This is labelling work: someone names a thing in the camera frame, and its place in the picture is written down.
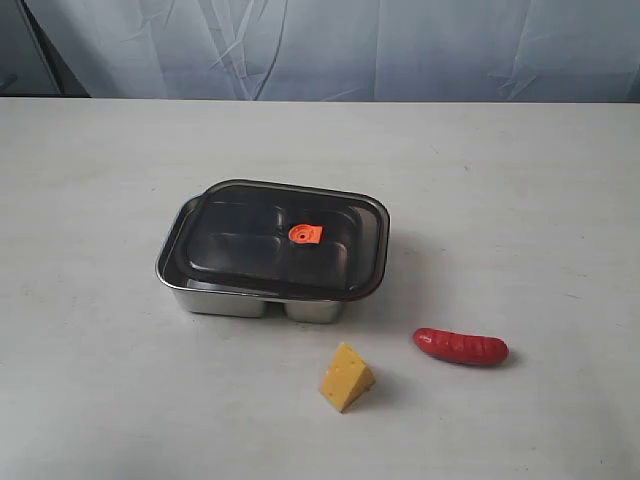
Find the stainless steel lunch box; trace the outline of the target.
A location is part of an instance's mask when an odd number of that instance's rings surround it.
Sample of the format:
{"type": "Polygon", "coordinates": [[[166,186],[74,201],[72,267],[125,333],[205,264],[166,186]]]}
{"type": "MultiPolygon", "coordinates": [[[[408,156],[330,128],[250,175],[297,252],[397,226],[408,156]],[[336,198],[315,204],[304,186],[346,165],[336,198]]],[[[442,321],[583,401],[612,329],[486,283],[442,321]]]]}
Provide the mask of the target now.
{"type": "Polygon", "coordinates": [[[194,197],[181,207],[156,261],[159,280],[172,291],[184,310],[196,314],[259,318],[268,306],[275,304],[283,307],[286,316],[293,321],[329,324],[339,318],[349,303],[347,300],[289,299],[264,290],[200,281],[182,272],[177,264],[177,242],[200,200],[199,196],[194,197]]]}

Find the red toy sausage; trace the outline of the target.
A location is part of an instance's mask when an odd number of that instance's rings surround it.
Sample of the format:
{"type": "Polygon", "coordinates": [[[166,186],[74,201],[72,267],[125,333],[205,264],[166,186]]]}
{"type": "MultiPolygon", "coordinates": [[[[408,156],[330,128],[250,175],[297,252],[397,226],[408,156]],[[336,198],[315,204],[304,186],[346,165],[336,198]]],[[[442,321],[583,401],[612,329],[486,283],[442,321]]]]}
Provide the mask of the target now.
{"type": "Polygon", "coordinates": [[[438,360],[474,367],[494,367],[509,356],[506,343],[495,337],[419,328],[413,341],[425,354],[438,360]]]}

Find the grey backdrop curtain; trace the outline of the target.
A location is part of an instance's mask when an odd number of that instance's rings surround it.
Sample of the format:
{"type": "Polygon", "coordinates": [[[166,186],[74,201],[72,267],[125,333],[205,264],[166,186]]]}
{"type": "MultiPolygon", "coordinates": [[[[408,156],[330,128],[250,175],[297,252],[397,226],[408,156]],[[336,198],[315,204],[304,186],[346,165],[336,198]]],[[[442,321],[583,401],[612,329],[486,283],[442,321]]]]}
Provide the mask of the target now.
{"type": "Polygon", "coordinates": [[[635,1],[5,1],[5,96],[637,102],[635,1]]]}

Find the yellow toy cheese wedge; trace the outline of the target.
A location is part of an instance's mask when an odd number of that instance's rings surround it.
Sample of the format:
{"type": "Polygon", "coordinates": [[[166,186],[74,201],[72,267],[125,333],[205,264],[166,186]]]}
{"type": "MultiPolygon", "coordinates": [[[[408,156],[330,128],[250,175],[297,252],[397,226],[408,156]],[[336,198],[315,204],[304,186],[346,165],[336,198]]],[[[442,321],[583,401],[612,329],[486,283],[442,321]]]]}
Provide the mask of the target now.
{"type": "Polygon", "coordinates": [[[350,345],[341,343],[326,370],[320,393],[343,413],[375,382],[370,366],[350,345]]]}

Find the dark transparent lunch box lid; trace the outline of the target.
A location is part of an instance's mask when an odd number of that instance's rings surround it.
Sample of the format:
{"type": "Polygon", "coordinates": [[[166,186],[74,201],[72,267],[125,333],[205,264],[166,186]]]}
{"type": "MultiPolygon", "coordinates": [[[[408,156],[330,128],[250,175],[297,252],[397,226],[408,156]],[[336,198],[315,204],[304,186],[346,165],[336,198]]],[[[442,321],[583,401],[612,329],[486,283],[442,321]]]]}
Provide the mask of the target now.
{"type": "Polygon", "coordinates": [[[364,194],[234,179],[196,198],[172,256],[190,280],[350,302],[380,285],[389,227],[386,207],[364,194]]]}

